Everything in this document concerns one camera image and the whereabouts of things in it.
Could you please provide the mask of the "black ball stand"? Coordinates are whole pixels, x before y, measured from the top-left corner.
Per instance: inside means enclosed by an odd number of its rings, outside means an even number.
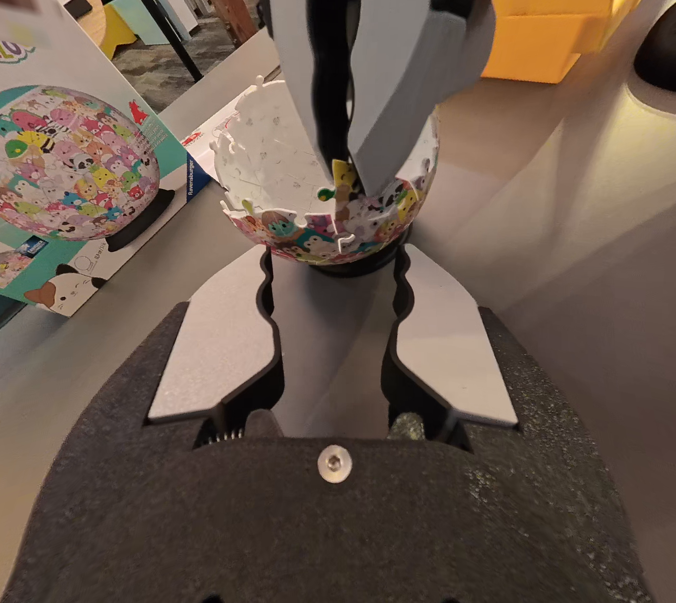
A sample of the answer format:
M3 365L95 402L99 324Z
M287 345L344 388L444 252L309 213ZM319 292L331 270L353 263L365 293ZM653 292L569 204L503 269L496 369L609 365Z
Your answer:
M393 240L393 242L387 244L382 250L356 261L329 266L310 265L309 268L332 278L357 278L370 275L393 262L399 246L405 244L408 241L408 237L409 231L406 231Z

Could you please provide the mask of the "colourful puzzle piece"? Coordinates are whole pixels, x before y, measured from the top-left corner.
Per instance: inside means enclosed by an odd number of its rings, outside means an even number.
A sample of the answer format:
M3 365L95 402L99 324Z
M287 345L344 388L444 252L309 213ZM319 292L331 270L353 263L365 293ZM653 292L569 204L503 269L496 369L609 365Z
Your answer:
M334 188L319 188L317 190L319 201L334 200L336 203L347 203L363 195L358 173L350 160L334 159L332 161L332 173Z

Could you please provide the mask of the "colourful puzzle ball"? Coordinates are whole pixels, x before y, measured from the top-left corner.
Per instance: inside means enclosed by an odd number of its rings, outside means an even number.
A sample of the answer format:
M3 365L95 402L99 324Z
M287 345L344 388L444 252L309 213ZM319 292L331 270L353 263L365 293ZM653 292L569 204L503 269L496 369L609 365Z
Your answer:
M334 188L333 173L326 177L283 80L259 76L234 106L210 143L223 211L273 255L309 266L356 261L401 236L422 208L437 168L436 112L384 190L336 203L317 199L319 188Z

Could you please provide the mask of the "white instruction leaflet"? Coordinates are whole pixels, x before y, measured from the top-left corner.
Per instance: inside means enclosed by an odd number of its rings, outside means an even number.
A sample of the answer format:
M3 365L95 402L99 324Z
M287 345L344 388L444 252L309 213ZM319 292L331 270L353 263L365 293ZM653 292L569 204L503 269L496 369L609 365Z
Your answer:
M193 132L182 139L184 148L192 156L198 156L202 151L207 150L209 143L217 139L219 132L226 127L226 122L234 114L234 102L226 104L223 108L200 124Z

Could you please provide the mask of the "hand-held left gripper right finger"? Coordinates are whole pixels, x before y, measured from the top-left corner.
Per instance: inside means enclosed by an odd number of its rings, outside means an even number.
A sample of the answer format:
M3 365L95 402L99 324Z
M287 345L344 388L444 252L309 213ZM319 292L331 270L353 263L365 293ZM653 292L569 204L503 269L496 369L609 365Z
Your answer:
M381 391L388 428L401 416L426 438L459 424L515 430L519 419L473 296L412 244L397 249L394 321Z

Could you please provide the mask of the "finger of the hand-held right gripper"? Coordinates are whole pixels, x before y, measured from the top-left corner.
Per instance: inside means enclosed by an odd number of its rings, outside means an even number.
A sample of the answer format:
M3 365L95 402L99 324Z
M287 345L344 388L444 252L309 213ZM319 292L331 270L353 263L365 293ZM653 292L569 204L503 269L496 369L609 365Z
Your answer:
M273 41L292 101L326 176L347 161L351 0L269 0Z
M399 170L408 152L394 151L393 125L378 119L395 94L427 18L429 0L360 0L351 50L353 110L348 145L366 193L374 195Z

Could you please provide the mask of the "yellow plastic bin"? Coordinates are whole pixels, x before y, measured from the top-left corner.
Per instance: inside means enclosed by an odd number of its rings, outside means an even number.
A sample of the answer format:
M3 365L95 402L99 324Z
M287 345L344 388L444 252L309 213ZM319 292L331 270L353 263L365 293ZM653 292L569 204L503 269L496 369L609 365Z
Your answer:
M598 53L641 0L493 0L495 34L483 78L557 84Z

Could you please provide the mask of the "black textured wrist rest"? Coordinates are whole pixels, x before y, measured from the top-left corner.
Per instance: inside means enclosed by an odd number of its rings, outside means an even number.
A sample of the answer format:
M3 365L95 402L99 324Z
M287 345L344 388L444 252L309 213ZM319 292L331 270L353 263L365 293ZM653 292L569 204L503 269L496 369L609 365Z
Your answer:
M633 67L645 83L675 92L675 4L664 11L649 30Z

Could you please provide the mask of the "small yellow object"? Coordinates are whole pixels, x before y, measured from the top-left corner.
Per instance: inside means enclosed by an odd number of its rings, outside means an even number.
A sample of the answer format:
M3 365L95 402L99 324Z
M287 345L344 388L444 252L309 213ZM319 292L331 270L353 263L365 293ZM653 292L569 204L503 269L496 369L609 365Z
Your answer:
M106 32L99 47L109 60L113 60L117 49L134 44L137 36L112 4L106 4L104 12Z

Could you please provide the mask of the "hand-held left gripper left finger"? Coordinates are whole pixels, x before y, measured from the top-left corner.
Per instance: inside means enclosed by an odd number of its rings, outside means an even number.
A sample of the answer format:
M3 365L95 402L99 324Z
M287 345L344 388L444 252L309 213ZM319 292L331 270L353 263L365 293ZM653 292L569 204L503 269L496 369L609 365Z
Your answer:
M149 422L215 416L219 425L243 425L251 411L280 400L284 371L273 278L270 248L256 245L191 295Z

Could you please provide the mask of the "puzzle ball cardboard box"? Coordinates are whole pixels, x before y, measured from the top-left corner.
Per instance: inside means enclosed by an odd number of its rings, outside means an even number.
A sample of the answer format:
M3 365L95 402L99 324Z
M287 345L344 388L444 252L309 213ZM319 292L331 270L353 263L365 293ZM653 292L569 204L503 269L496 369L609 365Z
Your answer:
M1 0L3 312L72 317L204 185L64 1Z

